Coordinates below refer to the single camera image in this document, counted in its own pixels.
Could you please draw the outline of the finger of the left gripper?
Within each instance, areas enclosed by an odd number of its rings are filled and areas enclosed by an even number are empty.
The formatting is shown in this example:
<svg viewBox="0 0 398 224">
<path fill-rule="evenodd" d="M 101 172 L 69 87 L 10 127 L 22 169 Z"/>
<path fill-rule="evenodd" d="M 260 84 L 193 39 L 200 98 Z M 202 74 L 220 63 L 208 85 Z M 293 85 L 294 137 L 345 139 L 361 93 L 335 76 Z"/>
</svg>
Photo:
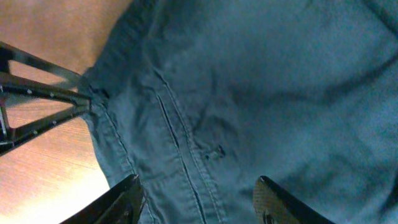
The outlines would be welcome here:
<svg viewBox="0 0 398 224">
<path fill-rule="evenodd" d="M 1 155 L 91 111 L 91 99 L 73 91 L 81 75 L 1 42 Z M 41 99 L 69 106 L 22 126 L 10 125 L 7 110 Z"/>
</svg>

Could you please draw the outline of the navy blue shorts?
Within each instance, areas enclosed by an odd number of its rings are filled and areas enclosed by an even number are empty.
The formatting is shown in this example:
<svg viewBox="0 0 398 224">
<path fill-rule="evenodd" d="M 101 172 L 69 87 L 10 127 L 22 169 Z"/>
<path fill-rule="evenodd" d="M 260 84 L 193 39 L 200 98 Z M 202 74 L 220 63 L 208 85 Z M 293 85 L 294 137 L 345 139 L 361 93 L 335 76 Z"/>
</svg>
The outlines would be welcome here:
<svg viewBox="0 0 398 224">
<path fill-rule="evenodd" d="M 257 223 L 262 175 L 335 223 L 397 222 L 396 1 L 134 1 L 78 90 L 141 223 Z"/>
</svg>

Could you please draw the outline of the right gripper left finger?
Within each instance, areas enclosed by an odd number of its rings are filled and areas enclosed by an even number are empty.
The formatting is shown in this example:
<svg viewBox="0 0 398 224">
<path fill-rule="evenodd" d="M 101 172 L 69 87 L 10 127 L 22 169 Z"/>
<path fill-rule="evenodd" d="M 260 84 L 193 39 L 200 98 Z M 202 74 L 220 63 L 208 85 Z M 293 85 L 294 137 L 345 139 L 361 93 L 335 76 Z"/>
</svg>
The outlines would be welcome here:
<svg viewBox="0 0 398 224">
<path fill-rule="evenodd" d="M 62 224 L 137 224 L 144 191 L 138 175 L 129 175 Z"/>
</svg>

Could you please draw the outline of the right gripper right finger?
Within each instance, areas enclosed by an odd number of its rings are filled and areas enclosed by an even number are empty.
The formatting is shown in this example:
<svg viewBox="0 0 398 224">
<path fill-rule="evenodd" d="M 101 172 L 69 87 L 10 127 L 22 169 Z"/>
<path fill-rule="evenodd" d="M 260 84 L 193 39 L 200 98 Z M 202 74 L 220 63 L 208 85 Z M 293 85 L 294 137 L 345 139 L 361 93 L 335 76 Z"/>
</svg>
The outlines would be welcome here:
<svg viewBox="0 0 398 224">
<path fill-rule="evenodd" d="M 256 181 L 253 204 L 261 224 L 335 224 L 264 175 Z"/>
</svg>

